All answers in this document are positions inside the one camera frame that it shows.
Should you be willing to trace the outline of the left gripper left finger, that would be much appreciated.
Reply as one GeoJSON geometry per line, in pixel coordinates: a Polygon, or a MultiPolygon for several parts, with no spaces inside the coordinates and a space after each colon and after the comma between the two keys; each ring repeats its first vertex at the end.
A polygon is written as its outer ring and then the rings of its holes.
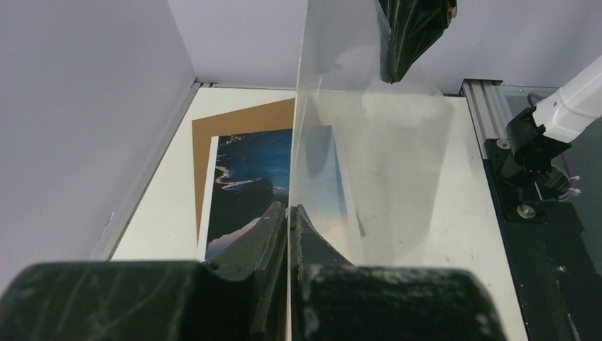
{"type": "Polygon", "coordinates": [[[285,228],[275,202],[206,261],[31,265],[1,297],[1,339],[284,340],[285,228]]]}

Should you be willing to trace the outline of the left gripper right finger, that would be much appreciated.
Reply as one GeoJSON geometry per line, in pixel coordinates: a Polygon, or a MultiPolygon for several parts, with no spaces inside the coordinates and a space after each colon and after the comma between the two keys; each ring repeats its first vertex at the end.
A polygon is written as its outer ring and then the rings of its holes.
{"type": "Polygon", "coordinates": [[[356,266],[290,210],[294,340],[504,340],[491,296],[469,271],[356,266]]]}

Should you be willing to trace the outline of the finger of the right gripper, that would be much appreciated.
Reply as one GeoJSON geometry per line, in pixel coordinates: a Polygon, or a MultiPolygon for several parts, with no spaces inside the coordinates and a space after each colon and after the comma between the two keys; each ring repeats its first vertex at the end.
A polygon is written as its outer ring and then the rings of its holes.
{"type": "Polygon", "coordinates": [[[456,17],[456,0],[383,0],[378,2],[381,79],[400,82],[456,17]]]}

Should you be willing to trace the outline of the sea landscape photo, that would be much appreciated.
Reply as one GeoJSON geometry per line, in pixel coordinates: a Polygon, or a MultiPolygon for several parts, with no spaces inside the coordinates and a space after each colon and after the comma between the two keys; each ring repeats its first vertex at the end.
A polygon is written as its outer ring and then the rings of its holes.
{"type": "Polygon", "coordinates": [[[362,230],[330,126],[311,128],[290,163],[292,129],[210,140],[197,256],[206,260],[251,230],[273,202],[302,205],[318,233],[354,264],[362,230]]]}

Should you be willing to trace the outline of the clear acrylic sheet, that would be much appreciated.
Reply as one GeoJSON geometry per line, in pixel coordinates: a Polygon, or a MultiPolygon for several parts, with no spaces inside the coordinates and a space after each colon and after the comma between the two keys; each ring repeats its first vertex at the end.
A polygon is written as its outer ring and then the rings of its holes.
{"type": "Polygon", "coordinates": [[[454,108],[416,62],[382,81],[378,2],[308,2],[291,164],[311,128],[330,126],[362,230],[366,259],[352,264],[423,267],[454,108]]]}

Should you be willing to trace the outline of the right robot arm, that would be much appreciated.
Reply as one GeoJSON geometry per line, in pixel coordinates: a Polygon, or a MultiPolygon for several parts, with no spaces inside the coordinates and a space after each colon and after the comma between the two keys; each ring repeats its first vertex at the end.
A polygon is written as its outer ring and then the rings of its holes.
{"type": "MultiPolygon", "coordinates": [[[[424,54],[444,68],[490,70],[514,80],[561,80],[576,61],[580,18],[601,18],[600,1],[379,1],[386,47],[381,77],[401,81],[424,54]]],[[[529,114],[537,139],[513,140],[515,161],[556,141],[568,146],[601,117],[601,60],[595,59],[529,114]]]]}

